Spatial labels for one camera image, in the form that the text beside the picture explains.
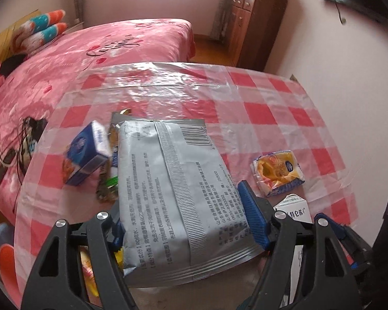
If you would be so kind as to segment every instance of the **red and white tablecloth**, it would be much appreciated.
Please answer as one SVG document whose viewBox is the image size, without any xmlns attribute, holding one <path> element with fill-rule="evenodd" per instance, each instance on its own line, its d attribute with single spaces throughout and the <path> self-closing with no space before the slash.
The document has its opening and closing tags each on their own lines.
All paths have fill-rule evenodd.
<svg viewBox="0 0 388 310">
<path fill-rule="evenodd" d="M 338 148 L 296 82 L 224 66 L 138 63 L 86 70 L 69 90 L 49 118 L 18 200 L 14 247 L 22 292 L 58 219 L 83 222 L 110 207 L 96 200 L 97 173 L 77 188 L 63 185 L 62 158 L 90 121 L 108 126 L 111 113 L 125 108 L 135 117 L 205 119 L 235 182 L 254 183 L 249 165 L 256 157 L 291 149 L 306 177 L 297 193 L 311 215 L 324 212 L 346 224 L 357 218 Z"/>
</svg>

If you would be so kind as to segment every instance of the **metal bolt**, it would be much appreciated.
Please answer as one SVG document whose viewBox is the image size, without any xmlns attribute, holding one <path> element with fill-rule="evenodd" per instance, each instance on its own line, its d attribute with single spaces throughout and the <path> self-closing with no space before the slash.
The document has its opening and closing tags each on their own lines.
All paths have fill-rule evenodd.
<svg viewBox="0 0 388 310">
<path fill-rule="evenodd" d="M 99 220 L 104 220 L 106 218 L 108 218 L 109 214 L 108 212 L 105 212 L 105 211 L 102 211 L 102 212 L 99 212 L 96 217 L 99 219 Z"/>
<path fill-rule="evenodd" d="M 56 227 L 63 227 L 66 225 L 66 220 L 64 219 L 60 219 L 58 221 L 56 221 Z"/>
<path fill-rule="evenodd" d="M 277 211 L 277 212 L 275 212 L 274 216 L 277 219 L 285 219 L 286 218 L 286 213 L 284 213 L 282 211 Z"/>
<path fill-rule="evenodd" d="M 326 219 L 323 219 L 323 218 L 318 220 L 318 224 L 323 226 L 323 227 L 326 227 L 329 225 L 328 221 Z"/>
</svg>

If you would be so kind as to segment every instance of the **blue and white snack box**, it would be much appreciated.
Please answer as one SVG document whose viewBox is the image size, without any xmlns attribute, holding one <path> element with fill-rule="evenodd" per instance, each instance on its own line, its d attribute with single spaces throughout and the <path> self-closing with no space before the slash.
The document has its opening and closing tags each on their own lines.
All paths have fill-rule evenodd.
<svg viewBox="0 0 388 310">
<path fill-rule="evenodd" d="M 112 157 L 106 129 L 92 121 L 72 141 L 63 161 L 65 184 L 77 186 Z"/>
</svg>

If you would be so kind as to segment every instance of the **pink blanket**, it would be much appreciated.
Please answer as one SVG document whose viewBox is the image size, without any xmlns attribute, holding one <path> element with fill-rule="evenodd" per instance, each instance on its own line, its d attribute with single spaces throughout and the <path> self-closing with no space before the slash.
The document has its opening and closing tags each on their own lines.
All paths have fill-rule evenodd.
<svg viewBox="0 0 388 310">
<path fill-rule="evenodd" d="M 187 62 L 195 55 L 185 20 L 131 20 L 62 36 L 19 66 L 0 88 L 0 150 L 18 149 L 25 117 L 49 117 L 77 75 L 90 68 L 138 62 Z M 13 224 L 20 191 L 17 168 L 0 184 L 0 210 Z"/>
</svg>

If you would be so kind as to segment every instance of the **pink bedspread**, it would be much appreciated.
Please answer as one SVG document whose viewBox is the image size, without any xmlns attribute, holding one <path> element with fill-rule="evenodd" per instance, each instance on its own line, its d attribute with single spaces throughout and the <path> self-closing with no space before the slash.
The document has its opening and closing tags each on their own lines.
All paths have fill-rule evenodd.
<svg viewBox="0 0 388 310">
<path fill-rule="evenodd" d="M 0 88 L 0 150 L 15 140 L 25 117 L 49 118 L 84 70 L 146 61 L 187 62 L 194 55 L 191 24 L 185 20 L 131 20 L 64 35 L 19 66 Z M 0 210 L 13 224 L 19 191 L 13 166 L 0 185 Z"/>
</svg>

